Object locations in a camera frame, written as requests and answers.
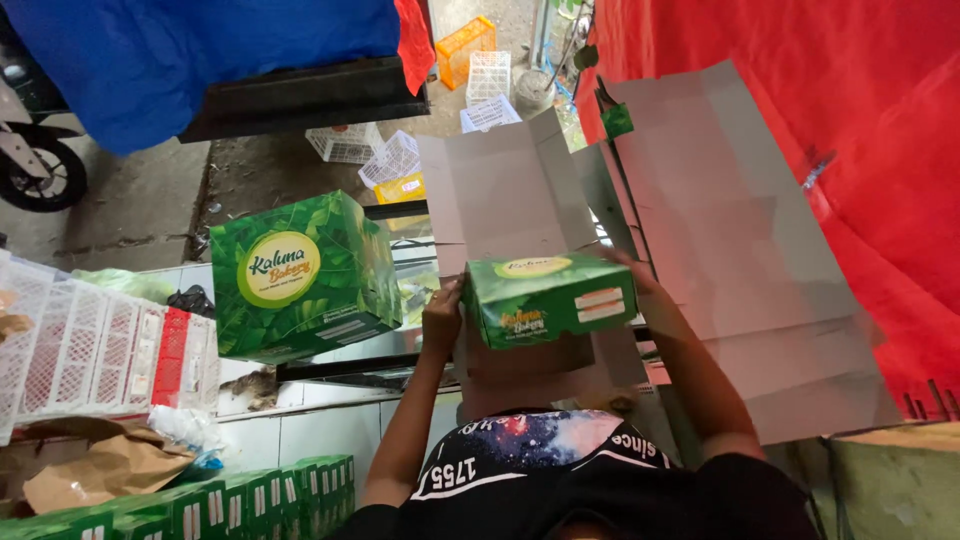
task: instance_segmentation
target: tire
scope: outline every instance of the tire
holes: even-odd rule
[[[0,155],[0,199],[19,209],[40,213],[65,210],[79,203],[86,194],[86,169],[80,157],[45,131],[29,130],[20,134],[31,148],[45,150],[57,157],[66,170],[66,186],[48,198],[28,195],[13,182],[14,176],[25,176],[26,173],[10,158]]]

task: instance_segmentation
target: hand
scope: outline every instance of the hand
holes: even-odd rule
[[[633,260],[622,250],[606,247],[598,248],[598,250],[600,257],[610,262],[618,262],[630,267],[630,271],[634,274],[637,296],[652,294],[662,289],[657,280],[654,279],[653,274],[650,273],[650,268],[646,264]]]
[[[442,353],[444,360],[453,351],[460,333],[460,293],[463,287],[463,276],[448,282],[433,293],[423,309],[423,349]]]

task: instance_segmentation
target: concrete floor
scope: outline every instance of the concrete floor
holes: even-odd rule
[[[497,27],[498,50],[523,62],[535,0],[433,0],[437,39],[483,14]],[[450,91],[428,85],[432,113],[378,123],[384,140],[396,130],[410,135],[461,132],[466,85]],[[63,270],[123,268],[139,271],[205,260],[193,235],[238,214],[258,213],[343,189],[364,205],[372,191],[357,175],[359,165],[326,163],[303,133],[283,133],[179,144],[171,139],[118,158],[89,137],[65,140],[86,165],[90,191],[76,207],[33,214],[0,201],[0,233],[15,255]],[[209,208],[221,205],[219,212]]]

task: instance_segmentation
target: yellow plastic crate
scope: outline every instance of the yellow plastic crate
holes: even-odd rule
[[[383,184],[377,184],[373,188],[373,193],[376,194],[376,200],[381,205],[426,199],[423,175],[419,172]],[[387,220],[387,228],[391,231],[400,231],[427,219],[430,219],[430,216],[393,217]]]
[[[480,15],[453,34],[437,42],[437,66],[440,80],[454,90],[467,81],[470,53],[496,50],[496,27]]]

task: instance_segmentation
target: black t-shirt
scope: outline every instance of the black t-shirt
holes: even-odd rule
[[[780,470],[745,455],[678,469],[606,412],[517,414],[452,431],[400,508],[360,508],[332,537],[541,539],[586,521],[611,538],[815,539],[804,501]]]

